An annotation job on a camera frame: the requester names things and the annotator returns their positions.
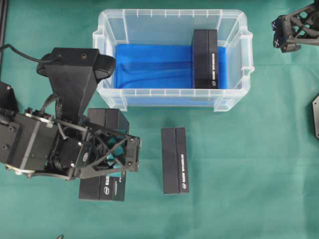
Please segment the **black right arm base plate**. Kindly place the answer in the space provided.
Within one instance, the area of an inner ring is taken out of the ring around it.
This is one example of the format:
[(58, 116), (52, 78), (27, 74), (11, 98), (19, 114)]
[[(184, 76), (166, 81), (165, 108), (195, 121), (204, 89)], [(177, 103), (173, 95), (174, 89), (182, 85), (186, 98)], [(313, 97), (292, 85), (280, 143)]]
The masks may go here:
[(319, 95), (312, 102), (313, 105), (313, 116), (314, 116), (314, 127), (315, 136), (319, 139)]

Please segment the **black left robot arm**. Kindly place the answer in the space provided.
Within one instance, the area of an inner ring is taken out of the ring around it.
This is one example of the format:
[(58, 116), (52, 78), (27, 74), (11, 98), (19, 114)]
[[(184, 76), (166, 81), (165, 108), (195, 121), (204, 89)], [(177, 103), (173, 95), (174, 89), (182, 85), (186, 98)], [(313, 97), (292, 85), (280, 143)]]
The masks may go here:
[(70, 181), (136, 172), (140, 144), (118, 109), (89, 109), (74, 120), (45, 109), (20, 113), (13, 88), (0, 85), (0, 162), (17, 175)]

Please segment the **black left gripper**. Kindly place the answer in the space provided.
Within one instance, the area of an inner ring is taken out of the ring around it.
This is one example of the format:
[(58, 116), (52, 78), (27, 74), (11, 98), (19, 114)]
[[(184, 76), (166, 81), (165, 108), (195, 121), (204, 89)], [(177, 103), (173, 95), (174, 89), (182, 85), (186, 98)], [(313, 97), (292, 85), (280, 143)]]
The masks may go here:
[(74, 124), (56, 119), (54, 124), (58, 130), (43, 176), (70, 181), (138, 171), (139, 137), (89, 121)]

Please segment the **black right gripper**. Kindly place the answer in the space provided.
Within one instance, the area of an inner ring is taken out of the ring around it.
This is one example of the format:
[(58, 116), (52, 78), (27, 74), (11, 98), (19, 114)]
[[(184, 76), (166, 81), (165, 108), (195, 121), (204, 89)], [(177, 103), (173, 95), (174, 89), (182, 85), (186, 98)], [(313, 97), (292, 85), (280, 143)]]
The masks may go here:
[(271, 22), (273, 46), (282, 53), (295, 52), (304, 45), (319, 45), (319, 2), (280, 15)]

